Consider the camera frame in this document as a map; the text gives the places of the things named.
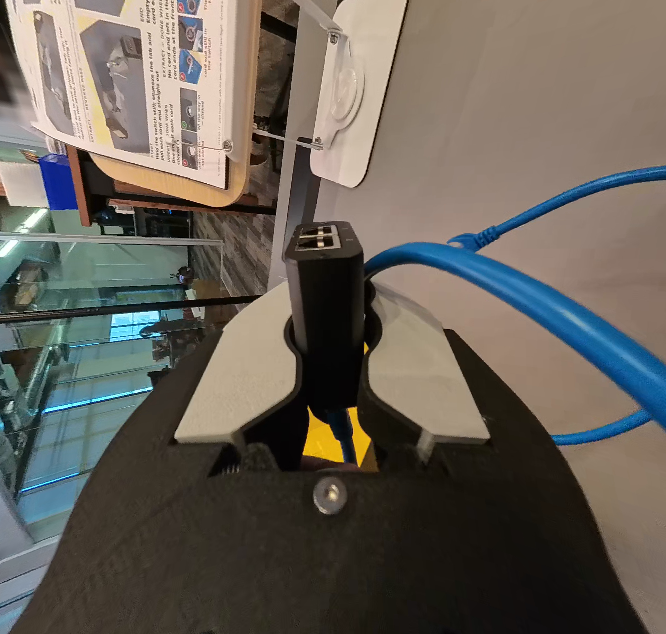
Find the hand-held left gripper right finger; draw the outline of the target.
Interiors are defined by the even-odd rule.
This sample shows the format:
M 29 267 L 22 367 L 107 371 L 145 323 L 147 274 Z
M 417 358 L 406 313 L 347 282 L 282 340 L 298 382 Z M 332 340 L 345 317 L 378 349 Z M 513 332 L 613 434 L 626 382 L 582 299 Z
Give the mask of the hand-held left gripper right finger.
M 358 421 L 378 463 L 393 452 L 428 464 L 444 445 L 490 440 L 442 323 L 425 307 L 378 283 L 366 283 L 366 345 Z

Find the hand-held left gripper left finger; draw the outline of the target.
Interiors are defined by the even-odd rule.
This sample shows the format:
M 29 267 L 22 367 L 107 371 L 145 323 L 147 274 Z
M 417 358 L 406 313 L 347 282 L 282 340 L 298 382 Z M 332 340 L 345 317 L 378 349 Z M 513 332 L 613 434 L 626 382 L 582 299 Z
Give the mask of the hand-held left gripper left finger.
M 302 357 L 293 345 L 288 286 L 224 328 L 174 434 L 179 444 L 266 445 L 285 472 L 300 468 L 308 433 Z

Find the yellow plastic bin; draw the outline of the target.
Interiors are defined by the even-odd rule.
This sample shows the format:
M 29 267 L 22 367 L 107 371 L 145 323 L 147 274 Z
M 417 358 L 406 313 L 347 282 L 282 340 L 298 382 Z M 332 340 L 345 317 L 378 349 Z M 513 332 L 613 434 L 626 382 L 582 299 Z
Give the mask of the yellow plastic bin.
M 353 442 L 357 463 L 362 472 L 377 473 L 379 471 L 374 446 L 371 438 L 362 429 L 357 408 L 349 409 L 350 420 L 353 429 Z M 319 421 L 311 412 L 308 435 L 304 447 L 305 455 L 328 460 L 330 462 L 342 463 L 342 448 L 335 439 L 329 425 Z

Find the black network switch box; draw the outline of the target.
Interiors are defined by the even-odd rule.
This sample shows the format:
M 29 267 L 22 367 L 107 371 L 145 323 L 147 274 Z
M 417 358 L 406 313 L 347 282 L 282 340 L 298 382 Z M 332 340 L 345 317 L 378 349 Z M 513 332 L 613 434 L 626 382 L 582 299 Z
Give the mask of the black network switch box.
M 349 222 L 304 223 L 284 252 L 306 403 L 322 422 L 356 406 L 364 356 L 364 253 Z

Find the blue storage box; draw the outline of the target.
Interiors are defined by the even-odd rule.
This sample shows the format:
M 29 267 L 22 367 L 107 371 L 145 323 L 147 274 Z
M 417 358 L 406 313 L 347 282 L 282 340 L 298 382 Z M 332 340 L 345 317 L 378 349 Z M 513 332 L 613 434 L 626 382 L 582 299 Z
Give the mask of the blue storage box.
M 78 210 L 69 158 L 49 153 L 40 157 L 38 163 L 49 209 L 51 211 Z

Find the printed instruction sheet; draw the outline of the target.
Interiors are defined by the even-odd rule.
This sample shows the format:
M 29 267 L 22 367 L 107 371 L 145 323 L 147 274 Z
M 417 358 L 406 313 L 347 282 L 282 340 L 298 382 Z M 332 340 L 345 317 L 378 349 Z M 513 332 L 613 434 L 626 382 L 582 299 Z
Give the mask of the printed instruction sheet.
M 253 0 L 5 0 L 46 136 L 229 190 Z

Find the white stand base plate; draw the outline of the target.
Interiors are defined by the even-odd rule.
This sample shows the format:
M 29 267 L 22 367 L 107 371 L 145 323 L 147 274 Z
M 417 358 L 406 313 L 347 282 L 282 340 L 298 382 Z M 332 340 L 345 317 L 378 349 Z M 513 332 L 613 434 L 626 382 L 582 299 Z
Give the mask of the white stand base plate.
M 311 152 L 312 173 L 323 180 L 356 188 L 367 174 L 407 4 L 408 0 L 345 0 L 334 13 L 350 36 L 353 58 L 363 68 L 364 93 L 356 118 L 336 135 L 332 147 Z M 328 43 L 323 70 L 331 68 L 333 61 L 327 47 Z M 318 114 L 323 106 L 320 89 L 313 139 L 323 121 Z

